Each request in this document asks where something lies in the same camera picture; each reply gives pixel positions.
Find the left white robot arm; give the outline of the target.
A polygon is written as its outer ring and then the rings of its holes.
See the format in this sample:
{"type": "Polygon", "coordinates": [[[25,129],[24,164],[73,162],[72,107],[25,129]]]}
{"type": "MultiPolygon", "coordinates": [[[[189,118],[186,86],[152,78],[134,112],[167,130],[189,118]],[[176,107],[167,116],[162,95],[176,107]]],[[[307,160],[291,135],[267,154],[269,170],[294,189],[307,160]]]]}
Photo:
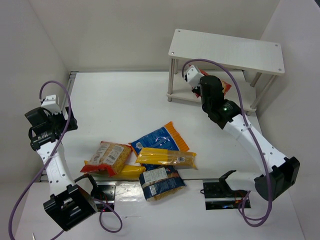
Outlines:
{"type": "Polygon", "coordinates": [[[98,211],[90,194],[72,179],[60,142],[64,131],[77,130],[77,120],[72,114],[65,119],[61,112],[54,114],[43,107],[30,110],[25,117],[31,124],[30,146],[42,158],[50,185],[44,210],[67,232],[98,211]]]}

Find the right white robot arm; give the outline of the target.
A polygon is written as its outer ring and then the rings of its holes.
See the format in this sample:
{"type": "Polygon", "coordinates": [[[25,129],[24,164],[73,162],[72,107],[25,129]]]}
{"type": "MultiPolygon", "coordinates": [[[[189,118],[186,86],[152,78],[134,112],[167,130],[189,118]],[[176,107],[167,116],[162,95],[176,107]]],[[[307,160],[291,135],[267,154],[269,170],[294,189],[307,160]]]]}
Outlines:
{"type": "Polygon", "coordinates": [[[296,182],[300,162],[273,147],[250,123],[241,108],[225,98],[222,81],[205,75],[199,81],[202,109],[210,120],[233,136],[256,161],[260,172],[230,170],[219,178],[229,191],[257,192],[266,201],[274,201],[296,182]]]}

